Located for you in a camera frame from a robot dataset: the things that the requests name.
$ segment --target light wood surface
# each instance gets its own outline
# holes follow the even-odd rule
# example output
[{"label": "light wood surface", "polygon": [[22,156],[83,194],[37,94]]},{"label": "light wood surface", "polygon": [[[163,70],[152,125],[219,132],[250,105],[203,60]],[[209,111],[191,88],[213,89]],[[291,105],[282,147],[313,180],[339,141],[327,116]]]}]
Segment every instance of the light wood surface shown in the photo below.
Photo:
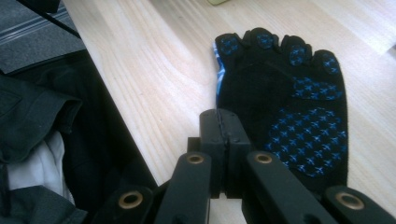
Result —
[{"label": "light wood surface", "polygon": [[[218,35],[263,27],[337,56],[346,83],[349,179],[396,216],[396,2],[64,0],[150,171],[161,184],[215,107]],[[210,223],[243,223],[213,200]]]}]

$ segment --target black fabric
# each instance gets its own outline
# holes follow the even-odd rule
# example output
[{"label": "black fabric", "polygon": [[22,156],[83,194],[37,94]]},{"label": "black fabric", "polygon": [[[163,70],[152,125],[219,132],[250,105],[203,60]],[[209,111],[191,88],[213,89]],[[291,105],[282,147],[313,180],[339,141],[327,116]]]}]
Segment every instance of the black fabric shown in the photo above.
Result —
[{"label": "black fabric", "polygon": [[0,223],[75,224],[82,223],[87,215],[64,197],[41,186],[14,189],[9,194],[10,216],[0,216]]},{"label": "black fabric", "polygon": [[335,56],[265,29],[216,38],[225,68],[218,107],[233,111],[258,150],[274,153],[321,195],[347,183],[347,98]]},{"label": "black fabric", "polygon": [[70,133],[80,107],[75,97],[0,76],[0,162],[24,160],[52,128]]},{"label": "black fabric", "polygon": [[74,96],[83,102],[72,132],[63,134],[64,176],[77,208],[89,212],[87,220],[123,183],[125,167],[126,170],[131,166],[136,169],[133,171],[135,176],[128,176],[129,184],[156,187],[86,50],[8,75]]}]

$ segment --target blue rubber dot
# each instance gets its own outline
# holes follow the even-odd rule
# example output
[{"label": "blue rubber dot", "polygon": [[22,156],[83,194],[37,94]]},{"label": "blue rubber dot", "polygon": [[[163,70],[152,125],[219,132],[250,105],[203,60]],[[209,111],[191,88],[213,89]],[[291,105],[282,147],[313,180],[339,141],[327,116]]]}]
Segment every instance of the blue rubber dot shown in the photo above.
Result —
[{"label": "blue rubber dot", "polygon": [[220,40],[220,51],[230,55],[238,49],[238,41],[235,36],[225,36]]},{"label": "blue rubber dot", "polygon": [[274,39],[271,35],[257,35],[257,42],[263,49],[270,49],[274,45]]},{"label": "blue rubber dot", "polygon": [[328,53],[322,55],[322,63],[324,70],[330,75],[339,75],[341,74],[340,65],[337,62],[337,59]]},{"label": "blue rubber dot", "polygon": [[301,65],[304,62],[306,50],[300,45],[291,46],[289,55],[290,64],[293,66]]}]

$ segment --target blue dot grip pattern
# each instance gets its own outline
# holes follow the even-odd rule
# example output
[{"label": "blue dot grip pattern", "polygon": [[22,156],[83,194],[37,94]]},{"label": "blue dot grip pattern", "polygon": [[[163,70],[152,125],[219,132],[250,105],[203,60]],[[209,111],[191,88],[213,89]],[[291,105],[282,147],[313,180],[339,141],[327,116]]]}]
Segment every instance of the blue dot grip pattern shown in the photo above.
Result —
[{"label": "blue dot grip pattern", "polygon": [[279,115],[264,149],[289,168],[312,177],[324,176],[347,153],[347,132],[331,110],[318,107],[290,113],[282,109]]}]

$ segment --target clothing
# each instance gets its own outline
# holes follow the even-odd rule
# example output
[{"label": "clothing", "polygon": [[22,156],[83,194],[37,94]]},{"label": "clothing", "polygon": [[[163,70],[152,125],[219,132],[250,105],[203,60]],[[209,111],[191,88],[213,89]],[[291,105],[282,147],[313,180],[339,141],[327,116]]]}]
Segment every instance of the clothing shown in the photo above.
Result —
[{"label": "clothing", "polygon": [[62,136],[59,132],[51,133],[32,150],[26,160],[8,165],[9,189],[43,186],[74,203],[64,182],[63,157]]},{"label": "clothing", "polygon": [[[56,92],[56,94],[68,97],[64,101],[64,107],[58,106],[61,110],[53,119],[47,113],[50,114],[57,104],[45,105],[41,120],[52,122],[52,126],[46,126],[47,134],[50,130],[56,130],[62,135],[65,182],[73,195],[76,208],[88,212],[88,217],[84,222],[89,222],[107,197],[123,185],[139,185],[150,189],[157,187],[86,50],[37,63],[0,77],[12,79],[24,86],[34,85],[34,89],[41,91],[44,89],[43,92]],[[41,96],[39,93],[35,94],[36,98]],[[13,106],[21,104],[19,103],[21,97],[15,98],[13,95],[15,94],[12,93],[11,97],[7,96],[9,103],[3,111],[11,111]],[[37,102],[35,97],[31,98],[33,101],[25,104],[30,104],[32,108],[35,108],[33,105]],[[75,111],[73,106],[76,105],[80,105],[79,111],[72,117],[70,115]],[[0,117],[0,124],[3,121],[12,128],[12,122],[19,120],[13,118],[12,113],[7,113],[7,115],[11,118],[2,120],[3,117]],[[32,126],[30,123],[23,123],[23,125]],[[0,158],[3,151],[12,156],[12,158],[3,157],[6,159],[2,162],[11,163],[27,158],[33,148],[47,136],[47,134],[41,134],[40,137],[36,137],[39,131],[41,129],[29,132],[36,140],[29,142],[29,147],[26,147],[28,149],[15,147],[10,150],[0,149]],[[21,136],[18,138],[12,134],[7,137],[14,137],[12,141],[7,142],[12,146],[18,144],[16,143],[18,139],[22,139]]]}]

